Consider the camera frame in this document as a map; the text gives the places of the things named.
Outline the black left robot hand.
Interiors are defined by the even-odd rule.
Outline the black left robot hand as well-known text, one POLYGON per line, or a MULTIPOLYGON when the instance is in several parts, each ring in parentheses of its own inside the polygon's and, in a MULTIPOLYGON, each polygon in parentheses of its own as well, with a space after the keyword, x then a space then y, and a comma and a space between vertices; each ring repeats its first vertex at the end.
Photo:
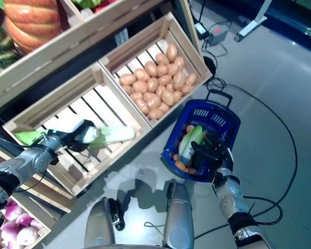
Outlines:
POLYGON ((65 146, 74 152, 82 152, 98 138, 99 131, 94 123, 82 120, 78 126, 69 133, 65 139, 65 146))

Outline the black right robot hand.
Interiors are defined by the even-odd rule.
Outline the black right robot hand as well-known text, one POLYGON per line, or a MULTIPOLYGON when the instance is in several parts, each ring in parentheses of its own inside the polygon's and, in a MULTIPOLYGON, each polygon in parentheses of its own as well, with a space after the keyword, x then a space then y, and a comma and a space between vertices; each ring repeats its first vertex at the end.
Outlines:
POLYGON ((221 168, 233 172, 234 160, 231 150, 223 143, 211 147, 197 142, 192 142, 191 145, 194 151, 193 165, 202 170, 201 177, 207 182, 210 182, 221 168))

